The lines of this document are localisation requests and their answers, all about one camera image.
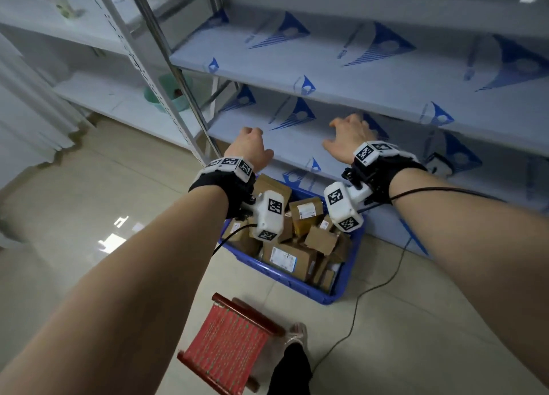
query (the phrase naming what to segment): forearm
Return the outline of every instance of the forearm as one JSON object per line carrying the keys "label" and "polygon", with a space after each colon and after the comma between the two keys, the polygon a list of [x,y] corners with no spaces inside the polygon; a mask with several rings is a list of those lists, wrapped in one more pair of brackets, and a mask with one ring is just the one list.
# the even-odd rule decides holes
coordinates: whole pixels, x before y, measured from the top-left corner
{"label": "forearm", "polygon": [[92,269],[0,376],[8,393],[154,393],[227,213],[192,190]]}
{"label": "forearm", "polygon": [[[389,193],[430,186],[451,185],[406,169]],[[549,220],[448,191],[414,193],[394,206],[491,329],[549,384]]]}

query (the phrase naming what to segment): person's left hand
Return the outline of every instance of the person's left hand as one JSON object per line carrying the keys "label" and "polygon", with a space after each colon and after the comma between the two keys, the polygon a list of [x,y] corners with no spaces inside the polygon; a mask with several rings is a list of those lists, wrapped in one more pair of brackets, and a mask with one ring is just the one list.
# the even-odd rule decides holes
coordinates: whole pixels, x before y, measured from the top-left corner
{"label": "person's left hand", "polygon": [[225,156],[242,156],[254,166],[254,171],[264,169],[273,156],[272,149],[263,145],[263,130],[259,128],[242,128],[238,137],[225,151]]}

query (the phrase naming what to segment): blue plastic crate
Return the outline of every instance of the blue plastic crate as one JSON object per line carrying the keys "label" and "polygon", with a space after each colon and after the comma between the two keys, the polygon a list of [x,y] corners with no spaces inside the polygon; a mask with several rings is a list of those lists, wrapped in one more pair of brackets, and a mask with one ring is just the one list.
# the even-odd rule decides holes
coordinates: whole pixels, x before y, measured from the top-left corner
{"label": "blue plastic crate", "polygon": [[[324,204],[324,212],[326,214],[327,209],[326,203],[324,202],[324,197],[319,196],[318,194],[314,194],[310,191],[303,190],[301,188],[292,188],[292,201],[303,200],[310,197],[320,197],[322,203]],[[222,235],[223,232],[225,232],[225,229],[229,226],[229,223],[230,220],[226,220],[225,225],[223,226],[223,231],[221,232]],[[339,274],[335,279],[335,283],[329,295],[321,291],[320,289],[314,288],[313,286],[294,278],[292,275],[285,274],[284,272],[279,271],[274,267],[271,267],[271,265],[268,265],[258,259],[246,255],[245,253],[229,245],[229,242],[227,242],[223,246],[226,247],[231,253],[233,253],[239,261],[245,263],[249,267],[254,268],[256,271],[267,275],[273,280],[284,284],[286,287],[292,288],[298,293],[303,294],[306,297],[317,301],[318,303],[329,305],[332,304],[333,301],[339,299],[345,292],[345,288],[347,288],[347,282],[349,281],[349,278],[351,278],[351,271],[353,269],[353,265],[355,264],[356,254],[359,251],[360,241],[362,239],[362,235],[364,234],[365,228],[366,222],[362,225],[360,229],[355,230],[353,233],[350,234],[352,246],[349,256],[347,257],[347,261],[339,268]]]}

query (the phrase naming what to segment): hand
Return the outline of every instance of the hand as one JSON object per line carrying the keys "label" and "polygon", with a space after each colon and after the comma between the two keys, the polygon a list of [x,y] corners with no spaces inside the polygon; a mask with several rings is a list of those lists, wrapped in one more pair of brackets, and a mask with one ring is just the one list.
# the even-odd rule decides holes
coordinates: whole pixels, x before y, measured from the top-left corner
{"label": "hand", "polygon": [[353,154],[362,143],[377,140],[368,123],[357,113],[345,119],[335,118],[330,122],[330,127],[335,128],[335,140],[324,139],[322,146],[331,156],[344,164],[353,163]]}
{"label": "hand", "polygon": [[225,151],[225,156],[243,156],[254,166],[254,171],[264,169],[273,156],[272,149],[263,146],[263,130],[259,128],[242,128],[234,142]]}

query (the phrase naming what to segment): black wrist strap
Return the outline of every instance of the black wrist strap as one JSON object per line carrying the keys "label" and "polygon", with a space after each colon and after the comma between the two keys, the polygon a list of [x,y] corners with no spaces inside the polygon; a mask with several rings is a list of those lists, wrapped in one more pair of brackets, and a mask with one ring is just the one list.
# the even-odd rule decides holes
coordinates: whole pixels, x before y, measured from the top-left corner
{"label": "black wrist strap", "polygon": [[255,174],[252,172],[247,183],[244,183],[234,172],[214,171],[201,174],[200,177],[190,186],[189,191],[204,185],[217,185],[221,187],[229,199],[229,209],[226,219],[241,216],[240,207],[243,202],[252,204],[254,191]]}
{"label": "black wrist strap", "polygon": [[357,158],[353,162],[353,172],[370,187],[373,194],[369,201],[391,204],[389,186],[396,174],[406,168],[427,169],[412,158],[405,156],[380,156],[375,162],[366,166]]}

